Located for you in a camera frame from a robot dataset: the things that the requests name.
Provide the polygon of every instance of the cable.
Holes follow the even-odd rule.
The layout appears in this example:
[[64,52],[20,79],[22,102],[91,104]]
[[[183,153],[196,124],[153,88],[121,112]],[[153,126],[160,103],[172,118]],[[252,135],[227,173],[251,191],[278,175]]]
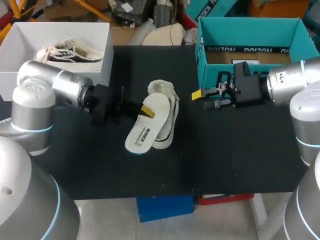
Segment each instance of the cable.
[[174,43],[173,43],[173,41],[172,41],[172,37],[171,37],[171,29],[172,29],[173,26],[174,26],[174,25],[172,24],[171,27],[170,27],[170,32],[169,32],[169,33],[170,33],[170,39],[171,39],[171,44],[172,44],[172,46],[174,45]]

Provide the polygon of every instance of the red crate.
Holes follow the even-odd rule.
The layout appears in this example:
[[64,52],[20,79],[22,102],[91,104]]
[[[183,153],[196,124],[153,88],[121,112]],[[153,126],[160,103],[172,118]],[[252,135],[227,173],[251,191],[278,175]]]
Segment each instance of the red crate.
[[242,201],[247,199],[252,199],[255,195],[253,193],[248,194],[235,194],[232,196],[226,197],[213,197],[213,198],[202,198],[201,196],[198,197],[198,202],[200,205],[211,205],[211,204],[223,204],[235,201]]

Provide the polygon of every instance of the sneaker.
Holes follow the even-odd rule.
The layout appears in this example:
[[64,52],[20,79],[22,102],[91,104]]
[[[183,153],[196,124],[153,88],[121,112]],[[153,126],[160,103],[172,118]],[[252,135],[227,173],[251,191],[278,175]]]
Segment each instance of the sneaker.
[[102,52],[72,38],[58,42],[53,47],[44,46],[37,53],[36,60],[65,70],[95,72],[101,70],[103,57]]
[[160,93],[166,95],[170,103],[169,116],[158,133],[152,147],[155,149],[168,148],[174,139],[175,123],[179,111],[179,97],[175,92],[174,85],[164,80],[154,80],[148,86],[148,93]]

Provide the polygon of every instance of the cardboard box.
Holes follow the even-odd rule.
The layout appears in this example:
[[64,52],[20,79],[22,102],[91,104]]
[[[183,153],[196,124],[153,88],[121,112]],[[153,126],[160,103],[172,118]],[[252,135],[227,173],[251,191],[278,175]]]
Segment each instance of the cardboard box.
[[76,72],[93,83],[108,86],[114,55],[110,25],[97,22],[16,22],[0,47],[0,95],[12,100],[21,65],[36,60],[43,46],[79,38],[104,53],[100,71]]
[[185,9],[195,21],[201,17],[224,17],[237,0],[193,0]]
[[254,60],[251,73],[267,75],[280,64],[319,53],[298,18],[203,17],[195,56],[199,88],[213,88],[232,78],[236,60]]
[[250,0],[248,15],[259,18],[303,18],[309,0]]
[[131,41],[139,28],[131,27],[111,27],[112,39],[114,46],[125,46]]

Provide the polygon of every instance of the clutter in background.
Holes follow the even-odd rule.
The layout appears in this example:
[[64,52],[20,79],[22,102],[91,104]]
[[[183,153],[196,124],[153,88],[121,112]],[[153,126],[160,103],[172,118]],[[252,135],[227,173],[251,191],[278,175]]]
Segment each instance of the clutter in background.
[[303,18],[309,0],[249,0],[248,15],[261,18]]
[[[197,29],[200,18],[303,18],[308,12],[303,21],[318,45],[319,7],[312,3],[306,11],[308,5],[309,0],[58,0],[32,17],[44,13],[42,16],[51,22],[108,22],[114,45],[177,46],[195,43],[194,30],[186,34],[183,29]],[[5,11],[8,10],[0,8],[0,17]],[[12,13],[6,12],[0,18],[0,29],[11,19]]]
[[142,45],[148,46],[179,46],[186,36],[186,30],[180,23],[157,28],[148,33]]
[[186,31],[186,35],[184,38],[184,43],[185,45],[193,45],[197,41],[197,36],[198,36],[198,28],[192,28],[188,31]]
[[203,17],[224,17],[237,0],[184,0],[186,13],[197,23]]
[[142,26],[137,30],[128,45],[141,45],[144,42],[146,35],[154,30],[156,30],[156,25],[154,25],[154,21],[149,18],[148,21],[142,24]]
[[0,0],[0,18],[7,14],[8,8],[3,0]]

